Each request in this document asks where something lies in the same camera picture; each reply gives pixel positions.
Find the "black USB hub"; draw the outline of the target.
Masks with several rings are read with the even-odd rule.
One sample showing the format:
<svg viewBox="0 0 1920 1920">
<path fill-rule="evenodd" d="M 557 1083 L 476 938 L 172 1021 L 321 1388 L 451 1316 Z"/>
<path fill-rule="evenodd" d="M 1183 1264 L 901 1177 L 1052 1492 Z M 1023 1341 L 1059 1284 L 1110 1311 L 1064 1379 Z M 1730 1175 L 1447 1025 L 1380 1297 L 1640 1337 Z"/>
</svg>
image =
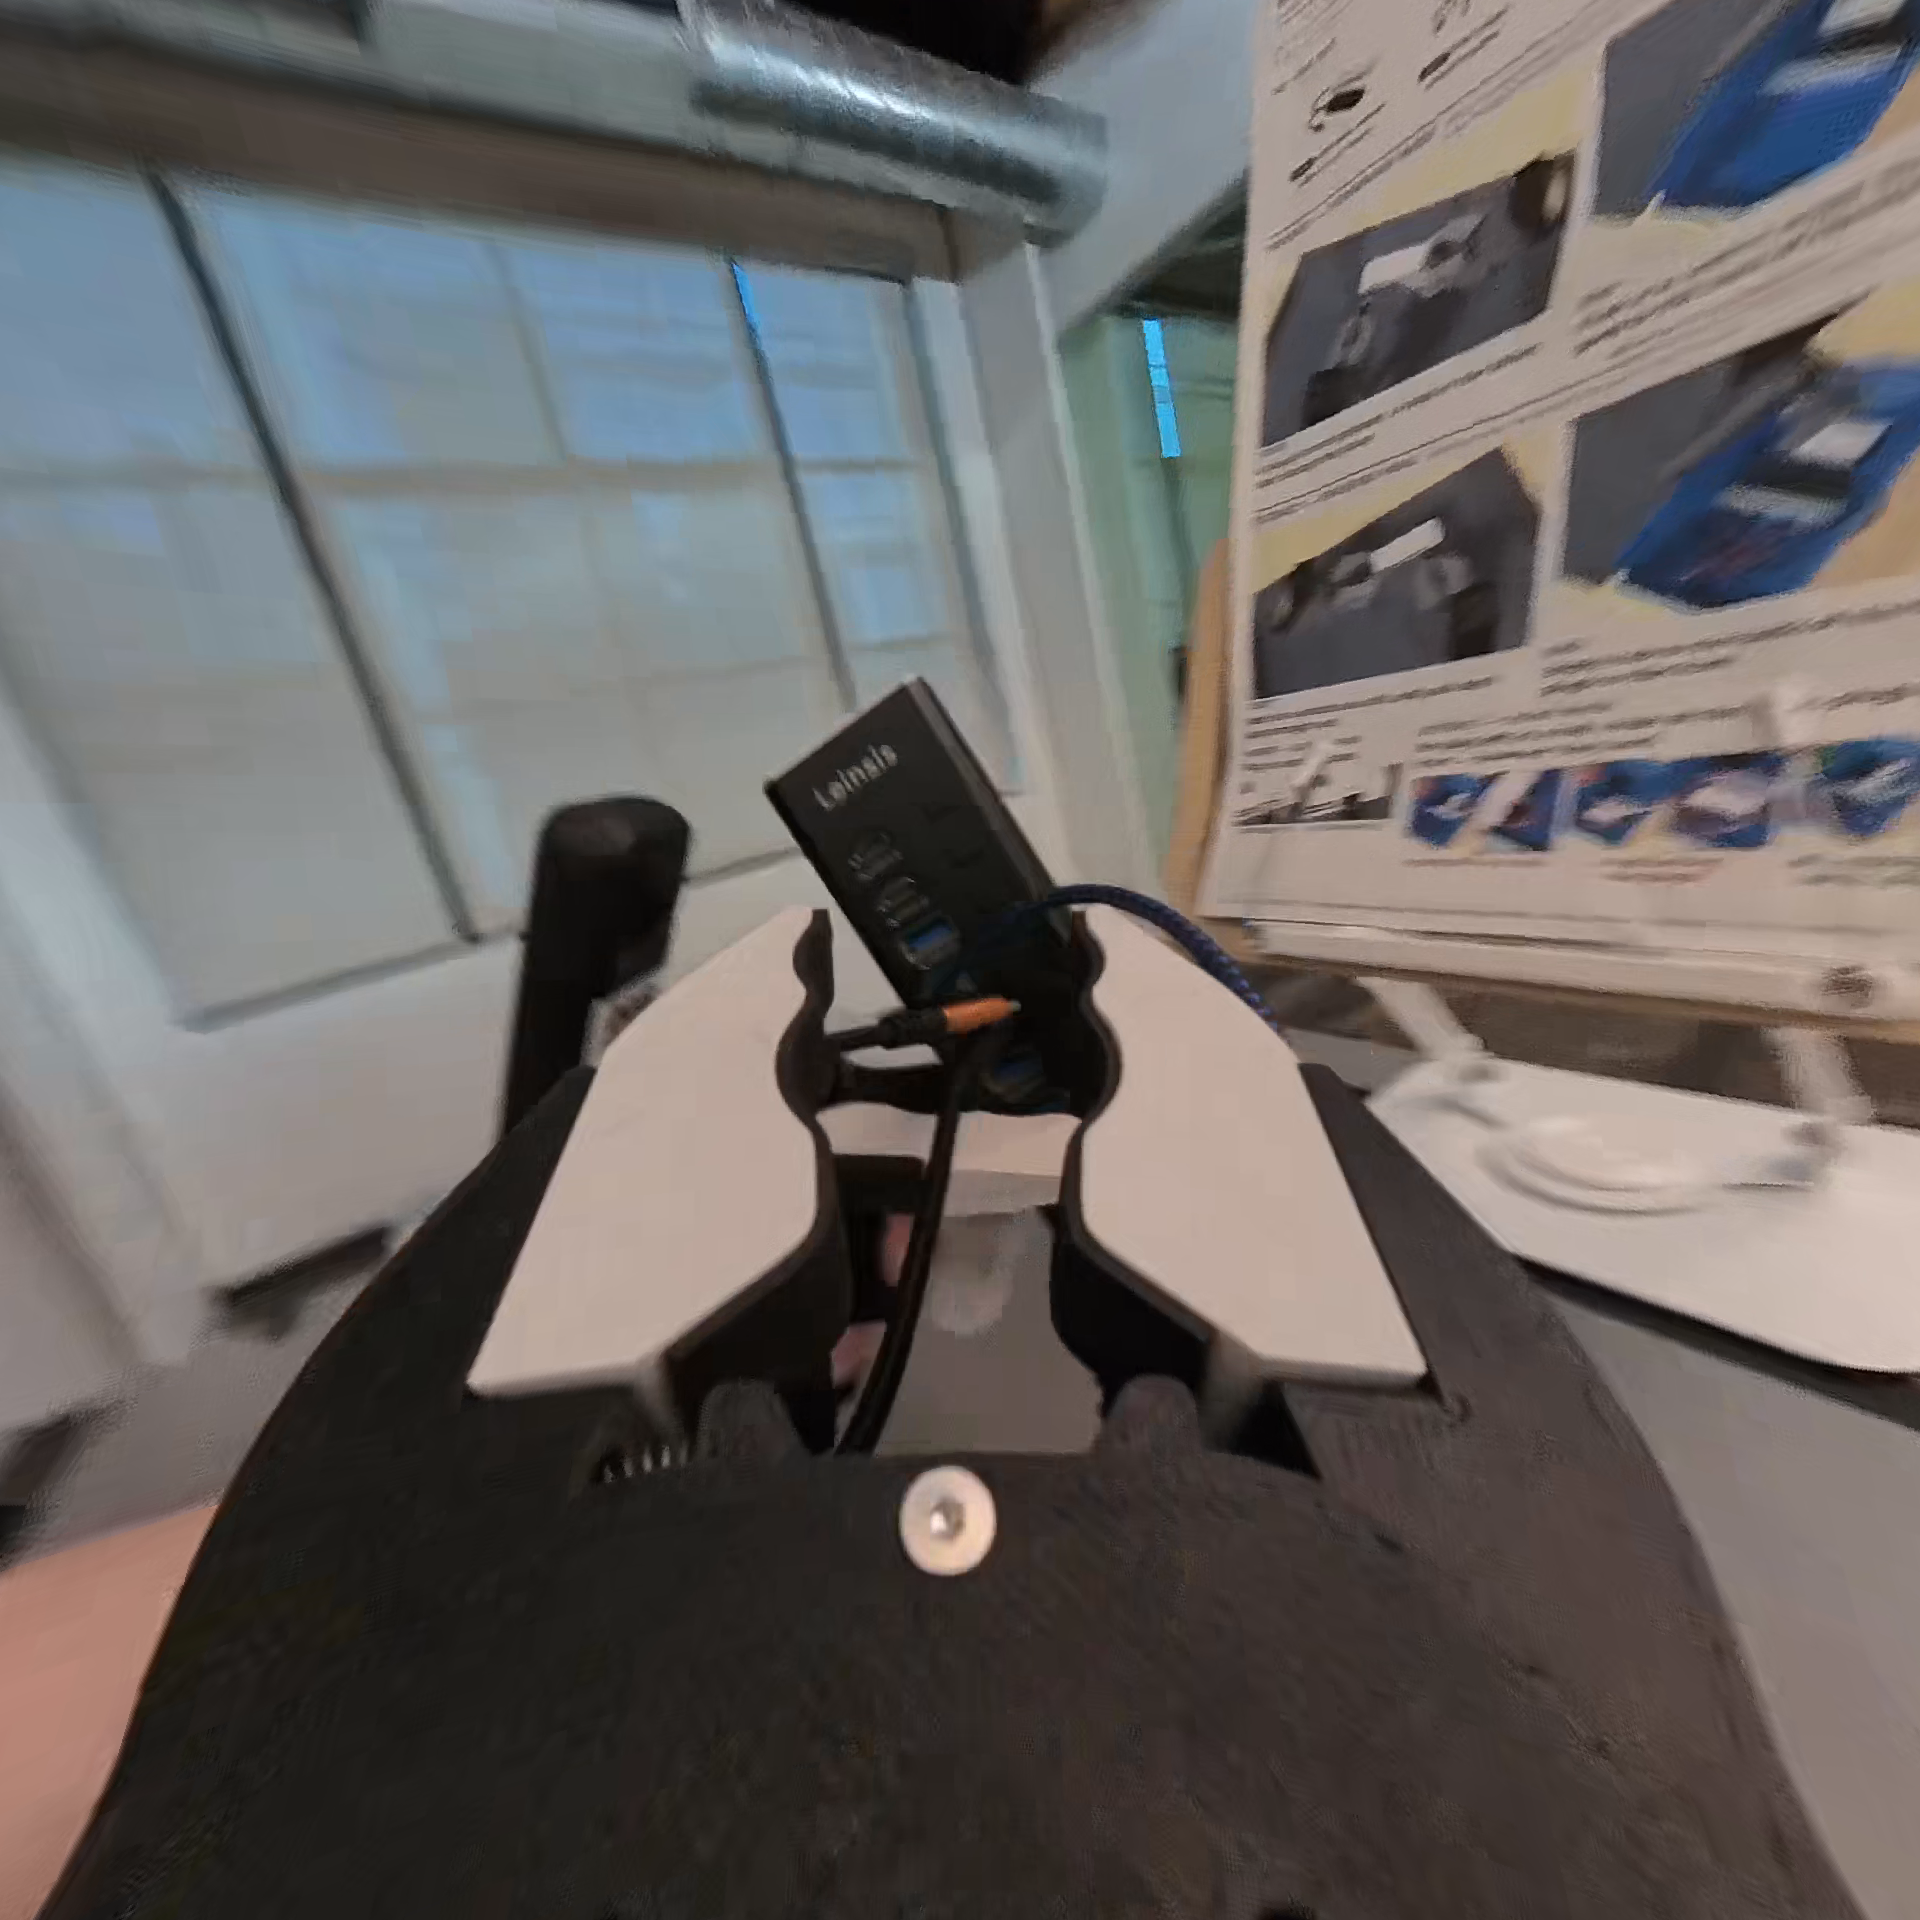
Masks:
<svg viewBox="0 0 1920 1920">
<path fill-rule="evenodd" d="M 854 710 L 763 796 L 813 864 L 898 1014 L 1013 998 L 1017 1009 L 969 1039 L 924 1034 L 904 1050 L 864 1039 L 841 1050 L 839 1092 L 935 1112 L 973 1046 L 990 1058 L 965 1107 L 994 1115 L 1087 1118 L 1108 1090 L 1108 1046 L 1087 1021 L 1091 947 L 1041 854 L 994 791 L 938 690 L 906 678 Z"/>
</svg>

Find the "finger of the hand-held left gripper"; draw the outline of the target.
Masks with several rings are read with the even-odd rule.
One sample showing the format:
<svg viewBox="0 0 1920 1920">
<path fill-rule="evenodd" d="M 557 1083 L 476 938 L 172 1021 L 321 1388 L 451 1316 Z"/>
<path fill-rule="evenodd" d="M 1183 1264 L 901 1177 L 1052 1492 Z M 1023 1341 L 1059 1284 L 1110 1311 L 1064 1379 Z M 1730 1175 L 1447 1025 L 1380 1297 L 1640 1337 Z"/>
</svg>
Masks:
<svg viewBox="0 0 1920 1920">
<path fill-rule="evenodd" d="M 924 1184 L 938 1118 L 890 1107 L 831 1107 L 829 1147 L 839 1161 L 868 1165 L 870 1177 L 904 1188 L 901 1209 Z M 956 1122 L 945 1211 L 1035 1211 L 1059 1199 L 1075 1115 L 962 1112 Z"/>
</svg>

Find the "person's left forearm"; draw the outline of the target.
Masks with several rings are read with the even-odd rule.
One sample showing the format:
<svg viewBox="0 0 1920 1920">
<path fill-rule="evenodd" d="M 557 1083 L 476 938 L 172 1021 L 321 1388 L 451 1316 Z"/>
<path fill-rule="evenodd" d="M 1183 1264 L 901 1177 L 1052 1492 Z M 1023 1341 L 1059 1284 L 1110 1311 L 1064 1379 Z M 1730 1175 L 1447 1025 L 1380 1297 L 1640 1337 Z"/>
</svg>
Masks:
<svg viewBox="0 0 1920 1920">
<path fill-rule="evenodd" d="M 4 1572 L 4 1917 L 34 1917 L 56 1891 L 211 1516 L 204 1501 Z"/>
</svg>

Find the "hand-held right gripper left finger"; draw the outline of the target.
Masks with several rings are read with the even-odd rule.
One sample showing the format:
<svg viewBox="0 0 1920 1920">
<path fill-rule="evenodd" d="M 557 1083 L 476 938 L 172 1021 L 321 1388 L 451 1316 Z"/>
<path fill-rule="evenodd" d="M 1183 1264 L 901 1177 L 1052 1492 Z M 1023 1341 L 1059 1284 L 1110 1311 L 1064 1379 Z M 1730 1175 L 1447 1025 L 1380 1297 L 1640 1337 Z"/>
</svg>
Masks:
<svg viewBox="0 0 1920 1920">
<path fill-rule="evenodd" d="M 662 1435 L 722 1381 L 826 1388 L 841 1336 L 831 924 L 783 906 L 605 1050 L 465 1368 L 482 1400 L 624 1388 Z"/>
</svg>

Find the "round silver air duct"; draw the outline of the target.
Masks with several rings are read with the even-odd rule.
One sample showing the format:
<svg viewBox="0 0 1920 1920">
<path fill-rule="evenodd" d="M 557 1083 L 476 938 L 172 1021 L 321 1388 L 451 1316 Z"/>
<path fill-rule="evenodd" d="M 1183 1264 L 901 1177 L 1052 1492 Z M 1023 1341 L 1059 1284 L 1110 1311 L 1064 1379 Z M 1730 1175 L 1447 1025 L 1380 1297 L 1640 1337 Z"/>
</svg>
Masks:
<svg viewBox="0 0 1920 1920">
<path fill-rule="evenodd" d="M 1108 197 L 1108 119 L 804 4 L 680 4 L 716 118 L 917 170 L 1075 231 Z"/>
</svg>

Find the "printed instruction poster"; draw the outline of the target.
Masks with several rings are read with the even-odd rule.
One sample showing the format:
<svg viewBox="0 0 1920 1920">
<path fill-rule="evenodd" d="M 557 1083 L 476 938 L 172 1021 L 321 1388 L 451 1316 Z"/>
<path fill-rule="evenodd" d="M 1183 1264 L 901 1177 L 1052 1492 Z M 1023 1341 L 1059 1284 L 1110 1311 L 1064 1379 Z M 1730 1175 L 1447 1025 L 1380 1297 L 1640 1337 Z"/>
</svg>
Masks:
<svg viewBox="0 0 1920 1920">
<path fill-rule="evenodd" d="M 1264 4 L 1212 914 L 1915 966 L 1915 4 Z"/>
</svg>

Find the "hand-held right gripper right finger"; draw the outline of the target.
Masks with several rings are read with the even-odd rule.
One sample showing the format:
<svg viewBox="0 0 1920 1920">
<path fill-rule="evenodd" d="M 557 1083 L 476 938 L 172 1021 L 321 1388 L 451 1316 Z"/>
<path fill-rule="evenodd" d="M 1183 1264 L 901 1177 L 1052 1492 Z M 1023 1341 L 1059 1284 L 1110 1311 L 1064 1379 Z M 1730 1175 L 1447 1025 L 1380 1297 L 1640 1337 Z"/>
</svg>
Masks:
<svg viewBox="0 0 1920 1920">
<path fill-rule="evenodd" d="M 1209 1427 L 1240 1427 L 1271 1388 L 1419 1388 L 1419 1337 L 1264 998 L 1140 916 L 1075 916 L 1075 964 L 1052 1322 L 1101 1396 L 1171 1379 Z"/>
</svg>

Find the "paned window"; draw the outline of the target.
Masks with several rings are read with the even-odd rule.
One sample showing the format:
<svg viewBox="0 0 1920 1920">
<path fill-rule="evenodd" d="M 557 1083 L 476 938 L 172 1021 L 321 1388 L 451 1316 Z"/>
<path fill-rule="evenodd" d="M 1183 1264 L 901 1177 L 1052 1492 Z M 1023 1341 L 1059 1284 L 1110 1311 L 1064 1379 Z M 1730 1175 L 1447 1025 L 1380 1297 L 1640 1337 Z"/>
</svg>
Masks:
<svg viewBox="0 0 1920 1920">
<path fill-rule="evenodd" d="M 181 1021 L 691 873 L 901 678 L 1017 769 L 913 288 L 4 157 L 4 694 Z"/>
</svg>

